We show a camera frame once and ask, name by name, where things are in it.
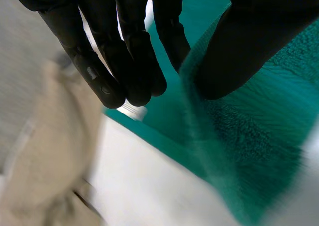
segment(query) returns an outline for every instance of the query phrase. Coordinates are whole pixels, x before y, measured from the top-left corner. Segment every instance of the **green towel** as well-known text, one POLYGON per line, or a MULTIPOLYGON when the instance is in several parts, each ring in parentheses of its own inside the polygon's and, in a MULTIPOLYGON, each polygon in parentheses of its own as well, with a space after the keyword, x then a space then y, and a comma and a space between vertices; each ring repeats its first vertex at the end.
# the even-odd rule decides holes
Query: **green towel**
POLYGON ((180 74, 187 144, 205 180, 217 188, 237 220, 257 225, 293 185, 303 162, 302 144, 319 112, 319 21, 243 87, 208 101, 198 94, 193 76, 217 22, 193 47, 180 74))
POLYGON ((276 211, 302 173, 302 144, 319 112, 319 20, 243 87, 207 101, 197 93, 193 76, 228 3, 184 0, 181 21, 193 47, 181 78, 152 25, 148 31, 167 92, 151 99, 142 122, 116 110, 107 115, 210 183, 242 225, 256 226, 276 211))

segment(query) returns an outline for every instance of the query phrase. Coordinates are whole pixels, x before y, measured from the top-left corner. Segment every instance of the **towel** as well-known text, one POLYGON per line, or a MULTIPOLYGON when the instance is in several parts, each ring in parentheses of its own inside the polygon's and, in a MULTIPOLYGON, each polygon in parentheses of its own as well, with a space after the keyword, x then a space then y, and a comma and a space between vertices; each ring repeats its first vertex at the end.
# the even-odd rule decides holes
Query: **towel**
POLYGON ((205 100, 193 83, 216 19, 181 70, 187 144, 202 178, 243 225, 258 225, 302 171, 302 145, 319 112, 319 20, 271 58, 243 87, 205 100))
POLYGON ((148 32, 167 78, 167 92, 151 99, 142 121, 116 110, 106 115, 217 189, 242 225, 266 225, 287 208, 284 199, 299 193, 299 182, 311 167, 304 145, 319 112, 319 21, 243 87, 208 101, 197 92, 193 77, 228 4, 184 0, 181 21, 192 51, 180 78, 152 25, 148 32))

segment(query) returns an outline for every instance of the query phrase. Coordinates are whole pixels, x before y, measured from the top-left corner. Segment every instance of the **gray surface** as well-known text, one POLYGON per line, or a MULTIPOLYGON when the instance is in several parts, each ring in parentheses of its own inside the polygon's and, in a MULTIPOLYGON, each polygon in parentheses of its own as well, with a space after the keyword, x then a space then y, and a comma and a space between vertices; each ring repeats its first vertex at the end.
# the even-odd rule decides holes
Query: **gray surface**
POLYGON ((37 13, 0 0, 0 172, 41 89, 41 64, 61 49, 37 13))

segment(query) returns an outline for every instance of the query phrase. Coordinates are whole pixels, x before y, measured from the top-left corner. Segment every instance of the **terry cloth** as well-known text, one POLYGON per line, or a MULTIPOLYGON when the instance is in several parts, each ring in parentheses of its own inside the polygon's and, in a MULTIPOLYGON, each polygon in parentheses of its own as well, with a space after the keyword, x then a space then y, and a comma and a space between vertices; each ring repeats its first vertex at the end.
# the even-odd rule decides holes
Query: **terry cloth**
POLYGON ((319 112, 319 20, 243 87, 208 101, 193 77, 228 2, 184 0, 181 21, 191 45, 208 29, 182 66, 181 81, 151 26, 167 92, 151 99, 142 121, 116 110, 107 115, 211 184, 242 225, 256 226, 281 209, 309 167, 302 147, 319 112))

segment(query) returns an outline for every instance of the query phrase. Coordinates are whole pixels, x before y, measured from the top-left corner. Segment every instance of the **white surface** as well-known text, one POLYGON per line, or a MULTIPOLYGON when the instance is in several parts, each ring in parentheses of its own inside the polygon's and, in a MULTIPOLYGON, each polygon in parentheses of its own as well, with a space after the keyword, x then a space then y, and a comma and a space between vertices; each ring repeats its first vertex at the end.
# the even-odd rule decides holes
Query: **white surface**
POLYGON ((237 226, 207 184, 106 119, 90 182, 108 225, 237 226))

